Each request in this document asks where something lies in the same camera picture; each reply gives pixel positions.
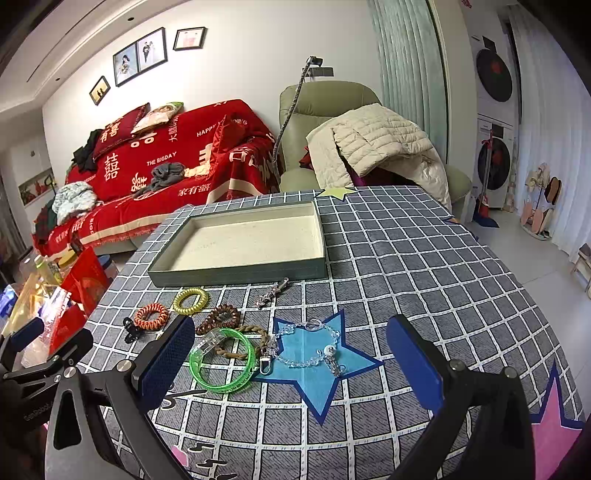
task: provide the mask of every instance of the shallow rectangular box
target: shallow rectangular box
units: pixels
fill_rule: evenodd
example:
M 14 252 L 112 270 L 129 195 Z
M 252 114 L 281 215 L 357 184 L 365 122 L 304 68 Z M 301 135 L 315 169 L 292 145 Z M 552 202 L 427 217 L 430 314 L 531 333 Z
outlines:
M 157 287 L 326 278 L 318 210 L 299 202 L 189 217 L 148 275 Z

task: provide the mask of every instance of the sofa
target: sofa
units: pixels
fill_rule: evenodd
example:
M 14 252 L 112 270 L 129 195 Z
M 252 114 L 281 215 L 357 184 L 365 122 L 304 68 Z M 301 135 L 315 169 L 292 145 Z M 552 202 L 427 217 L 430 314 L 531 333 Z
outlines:
M 101 204 L 56 226 L 44 242 L 34 235 L 35 247 L 51 259 L 59 258 L 77 234 L 84 246 L 99 254 L 133 250 L 184 205 L 276 192 L 270 163 L 273 142 L 269 129 L 242 100 L 180 113 L 105 153 L 96 160 L 96 172 L 81 173 L 74 165 L 65 183 L 86 181 Z M 202 166 L 206 174 L 134 197 L 163 162 Z
M 297 85 L 287 87 L 279 97 L 281 125 L 287 117 L 296 88 Z M 306 135 L 330 118 L 372 103 L 380 103 L 377 95 L 360 83 L 340 80 L 304 83 L 294 113 L 281 139 L 284 172 L 281 175 L 280 190 L 294 192 L 319 189 L 314 171 L 300 167 L 300 160 L 306 154 Z M 444 167 L 452 200 L 452 213 L 463 221 L 467 213 L 472 182 L 459 169 L 451 165 Z

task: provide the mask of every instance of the table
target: table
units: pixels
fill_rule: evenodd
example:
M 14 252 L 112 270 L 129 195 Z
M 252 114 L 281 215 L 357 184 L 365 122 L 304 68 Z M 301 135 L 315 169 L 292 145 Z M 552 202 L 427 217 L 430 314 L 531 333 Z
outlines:
M 324 319 L 344 309 L 347 343 L 383 362 L 340 382 L 322 425 L 291 385 L 251 382 L 237 393 L 202 393 L 185 364 L 168 400 L 149 412 L 167 445 L 195 478 L 370 479 L 388 476 L 426 427 L 431 413 L 419 405 L 385 340 L 389 317 L 402 312 L 447 358 L 470 368 L 520 374 L 530 411 L 536 413 L 556 362 L 567 418 L 584 420 L 573 375 L 556 335 L 523 286 L 488 248 L 418 187 L 358 188 L 343 200 L 320 192 L 278 193 L 172 213 L 130 258 L 91 315 L 95 346 L 82 360 L 88 371 L 134 358 L 153 334 L 124 342 L 122 320 L 158 301 L 172 304 L 179 288 L 157 288 L 150 262 L 188 216 L 314 199 L 322 218 L 328 279 L 296 281 L 270 306 L 254 301 L 268 284 L 209 287 L 208 309 L 236 306 L 244 323 L 269 327 L 273 316 Z M 243 362 L 216 355 L 211 382 L 238 375 Z M 472 432 L 472 409 L 443 473 L 453 470 Z M 115 421 L 109 432 L 126 467 L 138 465 Z

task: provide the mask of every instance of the red blanket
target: red blanket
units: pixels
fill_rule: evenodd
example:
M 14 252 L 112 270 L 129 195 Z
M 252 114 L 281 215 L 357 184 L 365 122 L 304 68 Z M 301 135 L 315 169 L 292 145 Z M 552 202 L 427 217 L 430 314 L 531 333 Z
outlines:
M 241 100 L 177 115 L 153 133 L 103 156 L 95 175 L 81 175 L 77 168 L 70 172 L 68 182 L 87 181 L 106 203 L 56 227 L 46 244 L 36 245 L 41 253 L 60 257 L 68 249 L 73 232 L 78 232 L 82 244 L 96 247 L 149 233 L 187 204 L 203 205 L 278 190 L 271 169 L 273 137 Z M 150 172 L 158 163 L 180 162 L 193 168 L 208 160 L 208 175 L 189 177 L 135 199 L 130 195 L 150 182 Z

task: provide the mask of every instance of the metal bolt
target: metal bolt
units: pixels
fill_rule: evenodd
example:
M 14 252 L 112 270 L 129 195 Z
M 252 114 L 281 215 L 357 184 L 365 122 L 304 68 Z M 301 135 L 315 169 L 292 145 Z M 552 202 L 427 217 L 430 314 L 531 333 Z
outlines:
M 117 370 L 119 372 L 127 372 L 131 368 L 131 365 L 133 365 L 131 360 L 121 360 L 117 363 Z
M 507 378 L 517 378 L 517 370 L 513 367 L 505 367 L 503 373 Z
M 68 367 L 64 371 L 64 377 L 71 378 L 76 374 L 76 367 Z
M 449 366 L 454 372 L 460 372 L 466 368 L 466 364 L 457 359 L 450 360 Z

